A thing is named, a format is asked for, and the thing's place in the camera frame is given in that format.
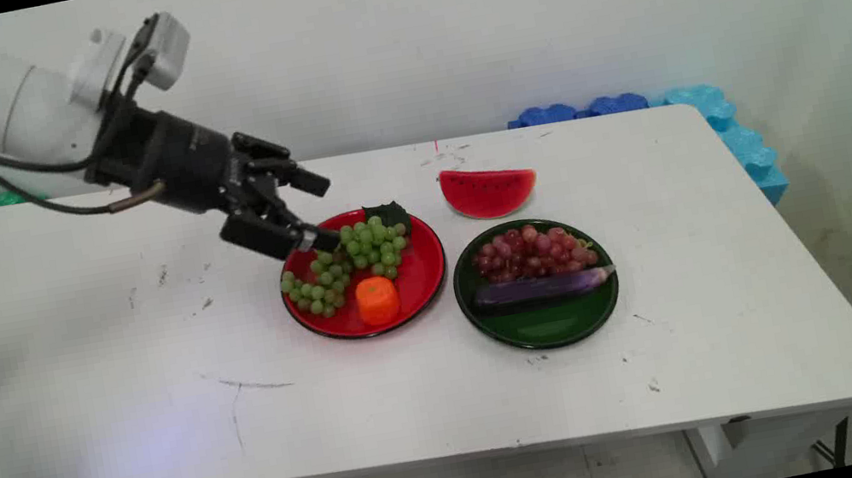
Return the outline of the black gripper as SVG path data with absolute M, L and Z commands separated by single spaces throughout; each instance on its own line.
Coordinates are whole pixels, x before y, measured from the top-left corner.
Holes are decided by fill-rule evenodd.
M 273 259 L 295 250 L 331 251 L 340 245 L 337 231 L 300 220 L 281 199 L 278 186 L 325 196 L 329 178 L 291 159 L 288 148 L 262 137 L 222 132 L 163 111 L 140 108 L 133 99 L 113 96 L 102 129 L 115 125 L 115 137 L 85 170 L 89 184 L 126 187 L 131 194 L 163 186 L 155 201 L 190 213 L 225 213 L 221 241 Z M 246 172 L 275 180 L 240 189 L 239 160 Z

